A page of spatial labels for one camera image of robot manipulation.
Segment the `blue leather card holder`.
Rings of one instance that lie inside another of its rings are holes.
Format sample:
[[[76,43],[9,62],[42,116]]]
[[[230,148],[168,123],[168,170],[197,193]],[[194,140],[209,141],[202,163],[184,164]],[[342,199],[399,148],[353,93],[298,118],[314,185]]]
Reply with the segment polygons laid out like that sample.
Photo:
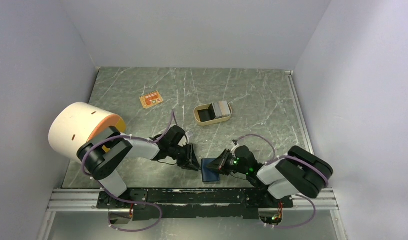
[[[215,158],[202,158],[201,159],[201,177],[202,177],[202,182],[205,184],[217,183],[220,181],[219,174],[212,172],[206,167],[209,163],[211,163],[214,160]]]

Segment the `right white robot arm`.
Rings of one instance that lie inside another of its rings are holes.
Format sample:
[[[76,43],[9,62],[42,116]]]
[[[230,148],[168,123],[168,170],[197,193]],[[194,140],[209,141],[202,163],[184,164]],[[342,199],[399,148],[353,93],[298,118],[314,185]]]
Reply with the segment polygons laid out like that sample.
[[[203,169],[218,175],[243,174],[256,189],[263,191],[262,202],[274,207],[281,198],[302,194],[314,199],[328,186],[334,171],[331,165],[301,147],[293,146],[285,155],[260,163],[242,145],[224,150]]]

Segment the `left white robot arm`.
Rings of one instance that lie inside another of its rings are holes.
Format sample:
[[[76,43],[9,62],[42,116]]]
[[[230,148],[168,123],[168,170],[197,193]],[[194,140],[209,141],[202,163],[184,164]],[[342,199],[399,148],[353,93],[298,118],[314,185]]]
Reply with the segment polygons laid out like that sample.
[[[148,139],[126,135],[110,126],[79,147],[76,157],[81,162],[81,168],[111,194],[110,202],[123,208],[128,205],[130,194],[124,181],[116,173],[122,160],[125,157],[151,161],[171,158],[176,166],[184,170],[199,171],[200,165],[193,145],[189,142],[179,144],[186,139],[186,132],[177,125]]]

